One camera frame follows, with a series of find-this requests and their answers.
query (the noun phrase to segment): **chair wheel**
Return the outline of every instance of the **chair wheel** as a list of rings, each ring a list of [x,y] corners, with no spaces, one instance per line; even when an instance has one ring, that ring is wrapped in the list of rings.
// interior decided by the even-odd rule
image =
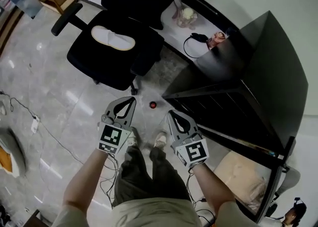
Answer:
[[[137,95],[137,93],[138,93],[138,89],[136,88],[131,89],[131,95]]]

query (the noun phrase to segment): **person in background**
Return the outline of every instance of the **person in background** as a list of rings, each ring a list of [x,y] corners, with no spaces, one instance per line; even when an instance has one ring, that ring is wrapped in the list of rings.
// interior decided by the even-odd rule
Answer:
[[[261,223],[261,227],[297,227],[301,218],[304,216],[307,207],[304,203],[295,204],[286,214],[284,220],[265,217]]]
[[[125,161],[115,181],[114,207],[105,227],[201,227],[186,186],[166,160],[166,133],[159,133],[150,152],[153,178],[146,170],[137,145],[136,131],[126,140]],[[87,227],[88,207],[93,199],[108,153],[95,149],[68,184],[61,212],[52,227]],[[217,227],[256,227],[238,208],[230,189],[208,168],[192,168],[200,188],[214,209]]]

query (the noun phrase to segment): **chair armrest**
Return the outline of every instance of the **chair armrest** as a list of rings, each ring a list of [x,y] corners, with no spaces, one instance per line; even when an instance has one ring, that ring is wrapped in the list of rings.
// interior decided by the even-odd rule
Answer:
[[[58,36],[67,23],[71,23],[74,26],[82,29],[86,25],[82,20],[75,16],[75,14],[83,7],[81,3],[74,2],[69,7],[66,8],[64,13],[59,17],[55,22],[54,26],[51,29],[53,35]]]
[[[154,63],[160,60],[164,38],[152,29],[150,29],[150,35],[147,38],[148,41],[130,68],[132,74],[144,76]]]

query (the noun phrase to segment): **marble floor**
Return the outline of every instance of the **marble floor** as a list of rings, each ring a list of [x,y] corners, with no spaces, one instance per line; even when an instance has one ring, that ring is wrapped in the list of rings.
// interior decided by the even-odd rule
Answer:
[[[84,4],[78,16],[88,23],[99,11]],[[96,146],[96,124],[107,105],[130,95],[129,90],[95,85],[67,61],[66,54],[80,30],[69,24],[58,37],[53,36],[51,28],[58,17],[47,8],[42,8],[34,20],[24,15],[0,58],[0,90],[16,97],[41,120],[37,133],[32,134],[33,119],[27,110],[13,102],[14,110],[10,112],[8,97],[0,96],[7,109],[7,115],[0,116],[0,126],[13,130],[26,162],[26,174],[22,177],[13,178],[0,170],[0,199],[18,226],[35,209],[49,221],[54,220],[65,187]],[[137,128],[146,145],[143,153],[149,172],[151,162],[147,157],[147,145],[151,145],[156,131],[167,130],[165,115],[172,108],[161,95],[186,65],[183,59],[164,47],[161,61],[146,76],[138,78],[140,91],[136,96],[132,126]],[[149,107],[150,101],[157,102],[156,109]],[[167,150],[168,159],[186,181],[187,169],[170,149]],[[119,163],[124,151],[122,149],[116,156]],[[220,151],[222,149],[215,151],[218,156],[222,155]],[[112,168],[109,160],[106,165]],[[113,174],[114,171],[104,168],[100,181]],[[104,190],[110,185],[109,181],[102,183]],[[202,197],[194,179],[190,181],[190,189],[195,199]],[[104,226],[110,210],[110,203],[98,186],[87,216],[89,224]]]

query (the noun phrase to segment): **black office chair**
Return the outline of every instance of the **black office chair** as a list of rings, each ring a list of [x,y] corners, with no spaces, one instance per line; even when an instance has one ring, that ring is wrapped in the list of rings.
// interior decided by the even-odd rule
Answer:
[[[136,95],[133,80],[136,75],[144,76],[160,60],[164,39],[148,26],[108,10],[102,10],[87,25],[75,15],[82,7],[81,3],[70,5],[51,30],[58,36],[67,23],[82,30],[67,54],[69,62],[95,83],[118,90],[131,86],[132,95]],[[129,51],[120,51],[95,41],[91,30],[97,25],[134,38],[136,45]]]

